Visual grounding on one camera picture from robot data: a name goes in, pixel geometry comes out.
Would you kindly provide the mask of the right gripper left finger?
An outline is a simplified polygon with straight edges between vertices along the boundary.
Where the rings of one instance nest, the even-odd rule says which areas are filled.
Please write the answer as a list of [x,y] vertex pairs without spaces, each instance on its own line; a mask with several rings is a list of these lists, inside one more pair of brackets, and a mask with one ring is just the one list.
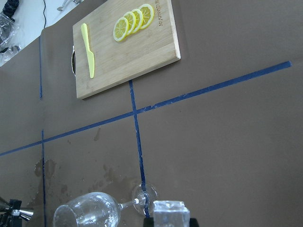
[[144,218],[144,220],[143,220],[143,227],[154,227],[154,220],[153,220],[153,218]]

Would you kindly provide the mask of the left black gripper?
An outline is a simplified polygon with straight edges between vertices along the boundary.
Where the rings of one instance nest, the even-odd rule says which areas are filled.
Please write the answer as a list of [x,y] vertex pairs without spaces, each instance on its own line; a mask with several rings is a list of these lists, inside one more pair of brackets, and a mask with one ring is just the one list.
[[22,201],[11,199],[9,202],[0,200],[0,226],[1,227],[22,227],[20,208]]

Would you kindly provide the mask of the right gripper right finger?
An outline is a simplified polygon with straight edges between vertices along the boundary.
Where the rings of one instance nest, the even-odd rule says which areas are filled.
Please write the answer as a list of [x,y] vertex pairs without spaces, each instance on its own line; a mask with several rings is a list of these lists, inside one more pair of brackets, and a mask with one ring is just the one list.
[[190,218],[189,226],[190,227],[198,227],[198,221],[197,221],[197,219],[196,218]]

